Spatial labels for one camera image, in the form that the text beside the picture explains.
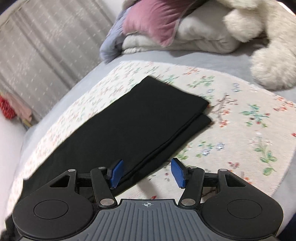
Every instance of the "white stuffed animal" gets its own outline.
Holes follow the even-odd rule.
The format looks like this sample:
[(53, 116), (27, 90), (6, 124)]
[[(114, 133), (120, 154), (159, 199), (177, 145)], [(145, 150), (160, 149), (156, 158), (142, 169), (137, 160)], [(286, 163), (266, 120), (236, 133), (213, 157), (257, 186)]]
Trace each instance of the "white stuffed animal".
[(296, 16), (276, 0), (218, 0), (233, 10), (224, 22), (234, 38), (247, 42), (266, 32), (269, 45), (252, 55), (254, 79), (267, 89), (296, 85)]

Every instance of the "floral tablecloth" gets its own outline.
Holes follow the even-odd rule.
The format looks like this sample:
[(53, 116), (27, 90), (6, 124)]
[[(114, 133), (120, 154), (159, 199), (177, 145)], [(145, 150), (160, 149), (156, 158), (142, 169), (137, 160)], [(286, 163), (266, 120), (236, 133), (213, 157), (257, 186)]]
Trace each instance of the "floral tablecloth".
[[(293, 102), (213, 70), (128, 61), (122, 62), (73, 103), (48, 130), (13, 183), (7, 215), (22, 191), (22, 180), (29, 178), (79, 126), (147, 75), (210, 102), (207, 114), (213, 119), (212, 125), (188, 140), (176, 157), (186, 166), (198, 166), (206, 172), (229, 169), (266, 194), (273, 194), (289, 168), (296, 147)], [(178, 201), (182, 192), (167, 162), (117, 198), (175, 198)]]

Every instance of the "pink cushion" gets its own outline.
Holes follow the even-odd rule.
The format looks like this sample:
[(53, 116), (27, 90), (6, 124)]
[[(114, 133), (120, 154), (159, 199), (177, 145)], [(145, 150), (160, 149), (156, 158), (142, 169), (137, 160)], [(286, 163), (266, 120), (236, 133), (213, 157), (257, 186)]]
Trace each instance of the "pink cushion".
[(123, 22), (123, 33), (148, 35), (161, 46), (170, 45), (181, 17), (196, 0), (141, 0)]

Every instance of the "white blanket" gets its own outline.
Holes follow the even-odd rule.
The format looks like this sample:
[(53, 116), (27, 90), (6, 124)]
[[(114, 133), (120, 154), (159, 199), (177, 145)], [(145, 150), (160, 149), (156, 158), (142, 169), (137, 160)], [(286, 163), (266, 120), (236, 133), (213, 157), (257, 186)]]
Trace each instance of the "white blanket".
[(238, 48), (240, 42), (227, 31), (223, 18), (230, 9), (209, 0), (179, 24), (173, 43), (161, 47), (149, 37), (131, 34), (123, 42), (124, 54), (147, 50), (194, 50), (213, 53), (230, 53)]

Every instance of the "gray ribbed grip surface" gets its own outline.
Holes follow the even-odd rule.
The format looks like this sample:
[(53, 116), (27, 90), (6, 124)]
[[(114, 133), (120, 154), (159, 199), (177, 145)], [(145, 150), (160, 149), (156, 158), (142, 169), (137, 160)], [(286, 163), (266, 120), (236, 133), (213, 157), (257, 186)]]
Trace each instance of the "gray ribbed grip surface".
[(181, 209), (173, 200), (122, 200), (114, 209), (101, 210), (88, 228), (64, 241), (229, 240), (206, 227), (195, 211)]

